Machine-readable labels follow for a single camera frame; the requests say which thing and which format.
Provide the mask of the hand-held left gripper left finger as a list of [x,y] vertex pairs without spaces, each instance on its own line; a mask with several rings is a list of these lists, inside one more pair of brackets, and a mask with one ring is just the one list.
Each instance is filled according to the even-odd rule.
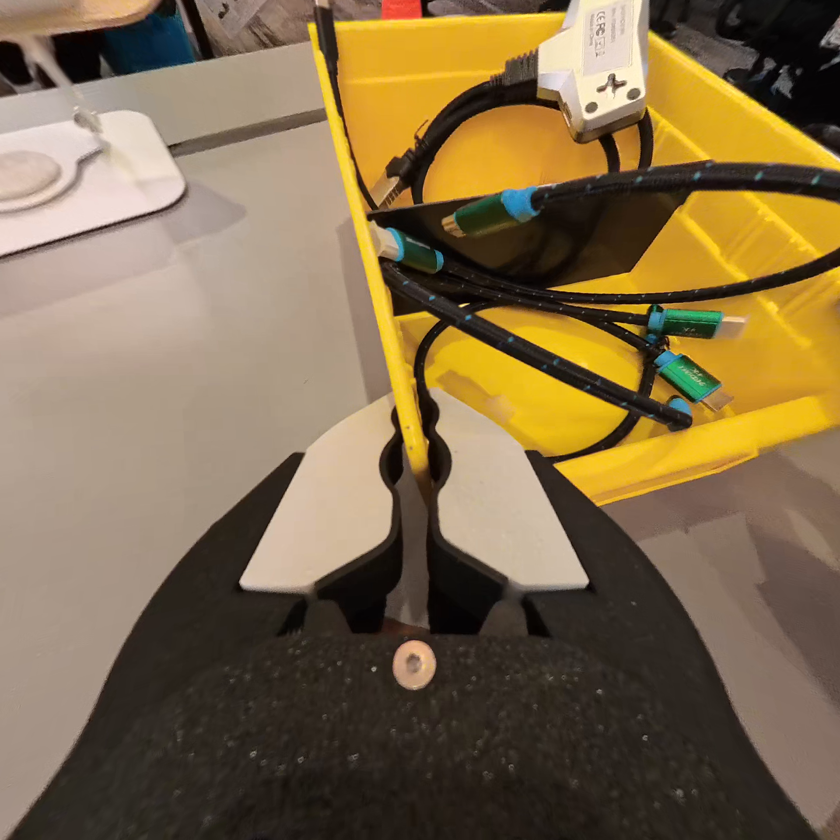
[[300,451],[240,591],[332,600],[351,629],[382,629],[401,581],[398,480],[401,426],[382,394]]

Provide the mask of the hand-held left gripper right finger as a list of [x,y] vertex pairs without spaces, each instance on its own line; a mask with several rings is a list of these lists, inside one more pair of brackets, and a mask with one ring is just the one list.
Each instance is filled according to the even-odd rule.
[[432,629],[480,629],[499,600],[584,593],[590,575],[519,438],[440,388],[426,410]]

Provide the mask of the white HDMI splitter adapter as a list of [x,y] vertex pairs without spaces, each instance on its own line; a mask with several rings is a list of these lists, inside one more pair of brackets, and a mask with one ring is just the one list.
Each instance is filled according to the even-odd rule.
[[421,203],[422,178],[456,126],[512,106],[539,106],[566,117],[576,145],[602,143],[607,171],[618,171],[614,129],[638,126],[642,158],[650,168],[656,126],[647,117],[647,0],[571,0],[560,30],[534,51],[506,57],[503,73],[456,95],[413,147],[393,156],[369,192],[387,209],[401,192]]

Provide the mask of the black bin divider panel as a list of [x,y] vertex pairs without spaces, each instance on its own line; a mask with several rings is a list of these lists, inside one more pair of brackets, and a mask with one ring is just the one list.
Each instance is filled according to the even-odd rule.
[[366,213],[380,266],[438,283],[555,290],[626,274],[689,203],[689,187],[560,194],[534,186]]

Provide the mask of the yellow storage bin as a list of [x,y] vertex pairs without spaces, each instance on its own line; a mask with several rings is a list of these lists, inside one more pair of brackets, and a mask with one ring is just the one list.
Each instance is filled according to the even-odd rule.
[[[363,178],[373,180],[422,120],[436,120],[460,91],[499,73],[506,57],[539,47],[555,30],[560,30],[560,13],[337,23],[340,103]],[[426,480],[426,438],[409,365],[436,319],[426,313],[409,314],[409,305],[401,313],[391,305],[318,47],[316,68],[409,466]],[[656,168],[701,158],[840,168],[811,138],[660,35],[647,41],[647,110]],[[602,171],[602,147],[576,145],[560,117],[542,110],[486,114],[440,147],[426,178],[426,200],[571,180]],[[664,293],[743,283],[798,269],[837,243],[840,209],[824,203],[799,194],[693,194],[630,270],[584,283],[578,290]],[[695,359],[723,383],[732,404],[722,413],[695,410],[695,424],[681,433],[642,420],[623,444],[559,464],[592,505],[707,479],[771,444],[840,424],[840,270],[693,308],[749,319],[737,339],[672,339],[672,351]],[[492,418],[525,449],[547,455],[590,444],[623,420],[614,404],[555,383],[456,330],[446,330],[436,343],[426,379]]]

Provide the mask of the white tablet stand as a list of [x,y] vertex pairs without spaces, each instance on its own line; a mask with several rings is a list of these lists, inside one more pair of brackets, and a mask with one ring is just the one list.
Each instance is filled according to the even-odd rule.
[[0,134],[0,256],[171,209],[186,194],[145,114],[93,114],[41,35],[17,35],[72,97],[72,120]]

